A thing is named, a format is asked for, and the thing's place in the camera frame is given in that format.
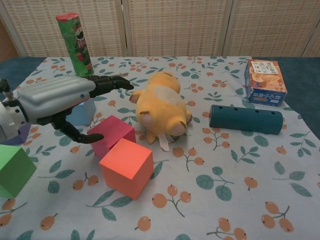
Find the floral tablecloth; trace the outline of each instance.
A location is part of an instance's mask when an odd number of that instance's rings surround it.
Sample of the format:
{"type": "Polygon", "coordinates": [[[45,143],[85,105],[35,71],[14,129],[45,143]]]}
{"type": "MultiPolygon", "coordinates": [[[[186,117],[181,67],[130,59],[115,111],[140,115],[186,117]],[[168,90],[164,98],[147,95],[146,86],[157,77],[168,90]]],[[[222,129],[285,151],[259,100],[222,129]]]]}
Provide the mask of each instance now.
{"type": "MultiPolygon", "coordinates": [[[[318,240],[320,141],[301,116],[246,101],[249,57],[92,57],[97,75],[128,73],[142,89],[152,73],[174,73],[193,114],[170,152],[148,145],[131,91],[96,97],[83,133],[114,115],[153,151],[154,172],[138,200],[108,187],[91,145],[51,125],[33,125],[23,149],[37,170],[15,199],[1,198],[3,240],[318,240]],[[281,111],[280,135],[209,128],[212,104],[281,111]]],[[[74,75],[70,59],[48,57],[21,84],[74,75]]]]}

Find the green pringles can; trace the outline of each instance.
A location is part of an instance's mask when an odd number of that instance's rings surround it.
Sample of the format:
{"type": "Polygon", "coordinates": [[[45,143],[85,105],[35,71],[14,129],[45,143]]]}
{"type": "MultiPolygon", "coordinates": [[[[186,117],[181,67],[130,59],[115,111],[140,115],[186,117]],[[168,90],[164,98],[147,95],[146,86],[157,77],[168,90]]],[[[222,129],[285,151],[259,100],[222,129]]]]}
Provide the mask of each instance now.
{"type": "Polygon", "coordinates": [[[79,77],[94,74],[84,31],[78,13],[70,12],[55,17],[68,50],[75,75],[79,77]]]}

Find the blue carpet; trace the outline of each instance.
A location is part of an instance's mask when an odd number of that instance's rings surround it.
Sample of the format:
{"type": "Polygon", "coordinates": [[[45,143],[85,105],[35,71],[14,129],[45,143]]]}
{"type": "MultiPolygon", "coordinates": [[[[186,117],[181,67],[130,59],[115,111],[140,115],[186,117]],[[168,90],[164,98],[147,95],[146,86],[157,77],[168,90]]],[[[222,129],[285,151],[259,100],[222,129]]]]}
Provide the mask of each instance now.
{"type": "Polygon", "coordinates": [[[320,139],[320,57],[252,57],[277,61],[288,90],[285,102],[320,139]]]}
{"type": "Polygon", "coordinates": [[[0,63],[0,78],[7,79],[12,90],[16,89],[45,59],[45,57],[15,57],[0,63]]]}
{"type": "MultiPolygon", "coordinates": [[[[21,84],[44,57],[17,57],[0,63],[0,78],[7,78],[12,89],[21,84]]],[[[320,57],[253,57],[278,61],[288,94],[285,101],[301,114],[320,139],[320,57]]]]}

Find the stuffed animal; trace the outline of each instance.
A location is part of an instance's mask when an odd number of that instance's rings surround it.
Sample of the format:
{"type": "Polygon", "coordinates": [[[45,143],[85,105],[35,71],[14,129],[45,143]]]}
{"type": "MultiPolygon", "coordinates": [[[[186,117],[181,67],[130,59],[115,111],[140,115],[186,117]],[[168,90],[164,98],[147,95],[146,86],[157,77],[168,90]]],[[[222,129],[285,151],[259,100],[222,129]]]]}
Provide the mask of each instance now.
{"type": "Polygon", "coordinates": [[[183,135],[192,120],[179,92],[176,76],[157,72],[151,75],[145,89],[134,91],[130,96],[130,101],[136,104],[137,121],[147,129],[147,142],[152,144],[158,137],[165,151],[169,151],[166,136],[183,135]]]}

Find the pink block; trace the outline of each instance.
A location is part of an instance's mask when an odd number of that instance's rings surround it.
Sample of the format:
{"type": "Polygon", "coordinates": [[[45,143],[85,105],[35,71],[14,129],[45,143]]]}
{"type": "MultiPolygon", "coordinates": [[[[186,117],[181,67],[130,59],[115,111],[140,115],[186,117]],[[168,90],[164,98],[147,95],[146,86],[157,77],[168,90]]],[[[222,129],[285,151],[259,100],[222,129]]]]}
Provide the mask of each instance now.
{"type": "Polygon", "coordinates": [[[122,138],[136,142],[135,129],[113,115],[91,128],[87,133],[102,134],[104,136],[102,140],[91,144],[93,152],[101,159],[122,138]]]}
{"type": "Polygon", "coordinates": [[[99,162],[106,184],[136,200],[153,171],[152,151],[122,138],[99,162]]]}

